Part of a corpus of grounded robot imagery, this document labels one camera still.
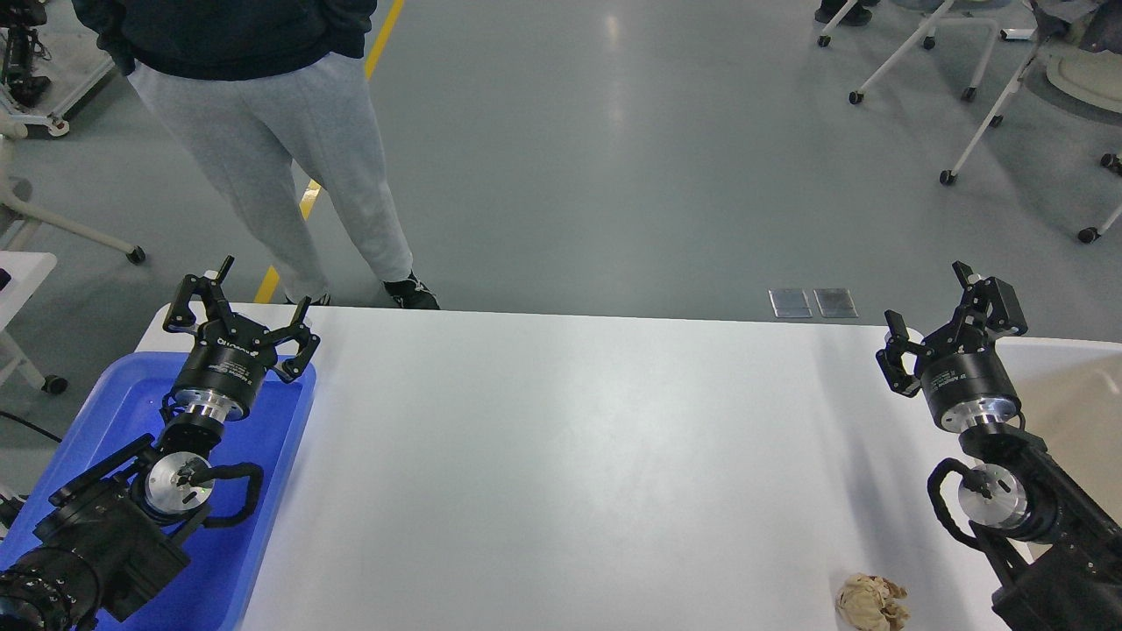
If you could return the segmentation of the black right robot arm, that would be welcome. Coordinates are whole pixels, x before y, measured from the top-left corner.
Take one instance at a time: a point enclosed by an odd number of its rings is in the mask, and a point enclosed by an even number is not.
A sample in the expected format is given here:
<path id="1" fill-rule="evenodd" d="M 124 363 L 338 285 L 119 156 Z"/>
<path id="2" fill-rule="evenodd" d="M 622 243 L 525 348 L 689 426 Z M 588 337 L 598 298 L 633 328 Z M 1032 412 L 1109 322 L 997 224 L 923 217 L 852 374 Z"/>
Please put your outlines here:
<path id="1" fill-rule="evenodd" d="M 997 575 L 992 610 L 1012 630 L 1118 630 L 1119 525 L 1026 431 L 997 340 L 1027 331 L 1015 291 L 953 264 L 962 300 L 948 323 L 913 341 L 888 311 L 875 358 L 889 388 L 922 394 L 934 426 L 957 435 L 974 464 L 934 467 L 927 494 L 953 538 Z"/>

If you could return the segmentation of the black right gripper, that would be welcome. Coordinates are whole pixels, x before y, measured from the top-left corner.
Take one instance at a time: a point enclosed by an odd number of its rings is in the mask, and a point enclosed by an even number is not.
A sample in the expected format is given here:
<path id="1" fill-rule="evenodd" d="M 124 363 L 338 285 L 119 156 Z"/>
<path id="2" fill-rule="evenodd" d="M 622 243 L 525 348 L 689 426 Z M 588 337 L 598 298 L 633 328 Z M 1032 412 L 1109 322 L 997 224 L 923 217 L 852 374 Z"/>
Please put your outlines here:
<path id="1" fill-rule="evenodd" d="M 934 424 L 962 435 L 973 426 L 1021 415 L 1021 399 L 999 359 L 997 340 L 1024 336 L 1027 319 L 1005 280 L 984 277 L 962 262 L 951 267 L 962 284 L 951 331 L 938 330 L 919 344 L 903 316 L 885 310 L 885 345 L 875 359 L 891 391 L 913 397 L 921 388 Z M 905 369 L 905 355 L 918 358 L 917 376 Z"/>

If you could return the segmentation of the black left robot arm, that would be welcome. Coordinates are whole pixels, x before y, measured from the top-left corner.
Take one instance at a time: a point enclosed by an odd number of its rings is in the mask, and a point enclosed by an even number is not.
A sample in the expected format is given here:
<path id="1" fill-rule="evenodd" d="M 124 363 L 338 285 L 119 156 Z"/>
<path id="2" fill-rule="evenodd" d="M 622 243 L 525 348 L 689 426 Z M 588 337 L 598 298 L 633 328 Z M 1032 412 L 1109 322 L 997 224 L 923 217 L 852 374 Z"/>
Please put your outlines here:
<path id="1" fill-rule="evenodd" d="M 3 570 L 4 630 L 93 630 L 107 612 L 125 620 L 188 567 L 199 528 L 231 528 L 255 514 L 260 464 L 211 463 L 227 424 L 252 411 L 270 372 L 300 379 L 320 338 L 305 321 L 316 300 L 272 329 L 233 311 L 217 276 L 181 280 L 164 331 L 193 346 L 160 402 L 160 435 L 138 436 L 50 495 L 33 528 L 39 545 Z"/>

